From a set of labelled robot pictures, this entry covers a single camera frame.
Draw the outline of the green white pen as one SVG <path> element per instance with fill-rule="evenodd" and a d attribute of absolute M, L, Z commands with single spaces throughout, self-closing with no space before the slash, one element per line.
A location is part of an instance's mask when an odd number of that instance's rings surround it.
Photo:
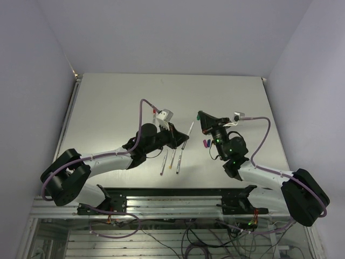
<path fill-rule="evenodd" d="M 188 130 L 188 133 L 187 133 L 188 138 L 187 138 L 186 141 L 183 143 L 182 148 L 181 148 L 182 150 L 184 150 L 185 147 L 186 147 L 186 145 L 187 145 L 187 142 L 188 142 L 188 140 L 189 140 L 189 137 L 190 137 L 191 131 L 192 131 L 192 129 L 193 129 L 194 123 L 195 123 L 195 121 L 192 121 L 191 126 L 190 126 L 190 128 L 189 128 L 189 130 Z"/>

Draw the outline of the red white pen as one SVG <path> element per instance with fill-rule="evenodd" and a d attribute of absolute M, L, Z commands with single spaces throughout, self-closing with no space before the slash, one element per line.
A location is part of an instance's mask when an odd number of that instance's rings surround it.
<path fill-rule="evenodd" d="M 152 120 L 152 123 L 155 125 L 156 124 L 156 113 L 153 114 L 153 120 Z"/>

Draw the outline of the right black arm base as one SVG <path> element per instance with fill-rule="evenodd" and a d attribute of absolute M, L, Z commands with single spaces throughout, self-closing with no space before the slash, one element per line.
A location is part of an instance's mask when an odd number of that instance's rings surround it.
<path fill-rule="evenodd" d="M 257 186 L 255 185 L 249 185 L 245 188 L 221 189 L 222 198 L 216 206 L 222 209 L 223 215 L 268 214 L 267 208 L 255 207 L 249 201 L 250 192 L 256 189 Z"/>

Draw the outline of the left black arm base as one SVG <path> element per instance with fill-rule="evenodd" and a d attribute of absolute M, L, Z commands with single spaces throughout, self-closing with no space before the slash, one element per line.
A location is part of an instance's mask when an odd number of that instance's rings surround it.
<path fill-rule="evenodd" d="M 109 215 L 109 212 L 124 213 L 127 199 L 121 193 L 110 193 L 101 185 L 85 184 L 76 198 L 78 215 Z"/>

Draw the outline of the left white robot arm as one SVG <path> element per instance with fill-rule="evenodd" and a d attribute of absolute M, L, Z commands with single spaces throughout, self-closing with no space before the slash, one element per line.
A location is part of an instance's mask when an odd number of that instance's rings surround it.
<path fill-rule="evenodd" d="M 42 194 L 48 194 L 48 200 L 61 207 L 90 193 L 86 204 L 97 214 L 104 214 L 109 210 L 110 201 L 101 186 L 86 185 L 89 178 L 113 170 L 135 168 L 146 161 L 149 153 L 162 150 L 164 146 L 176 149 L 188 139 L 189 136 L 178 131 L 172 123 L 168 128 L 146 123 L 135 137 L 113 151 L 82 155 L 74 148 L 67 149 L 42 173 Z"/>

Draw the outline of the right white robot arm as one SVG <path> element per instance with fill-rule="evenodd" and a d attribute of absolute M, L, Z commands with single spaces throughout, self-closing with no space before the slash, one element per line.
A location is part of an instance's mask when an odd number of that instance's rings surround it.
<path fill-rule="evenodd" d="M 202 133 L 212 136 L 217 158 L 225 162 L 225 173 L 232 179 L 254 184 L 237 201 L 241 212 L 247 214 L 255 208 L 287 211 L 296 222 L 306 227 L 327 215 L 330 199 L 307 170 L 299 168 L 293 172 L 261 166 L 254 161 L 258 151 L 254 151 L 250 158 L 246 157 L 249 150 L 242 135 L 237 133 L 230 137 L 227 128 L 240 121 L 249 121 L 249 117 L 236 113 L 230 120 L 198 111 L 197 118 Z"/>

